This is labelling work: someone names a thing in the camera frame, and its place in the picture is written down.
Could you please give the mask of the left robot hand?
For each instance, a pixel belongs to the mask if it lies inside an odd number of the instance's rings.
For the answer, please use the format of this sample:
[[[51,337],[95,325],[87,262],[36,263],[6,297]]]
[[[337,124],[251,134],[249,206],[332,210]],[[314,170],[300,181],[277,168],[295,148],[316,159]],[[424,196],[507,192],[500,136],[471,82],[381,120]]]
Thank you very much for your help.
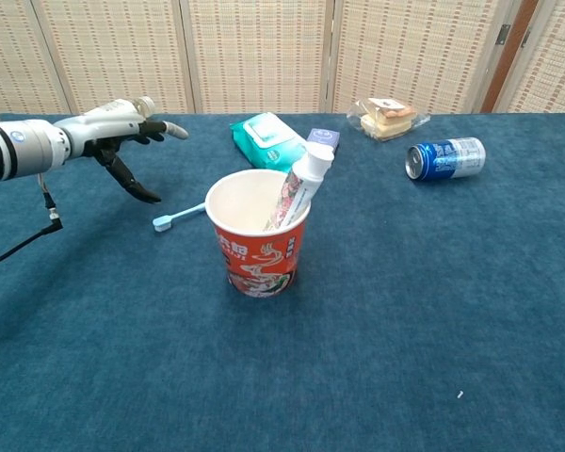
[[[154,101],[148,96],[116,99],[105,105],[55,123],[64,131],[71,147],[71,157],[93,157],[130,195],[141,202],[157,203],[158,195],[142,186],[118,157],[123,142],[133,140],[148,145],[161,142],[165,135],[188,138],[182,126],[170,121],[152,121],[156,113]]]

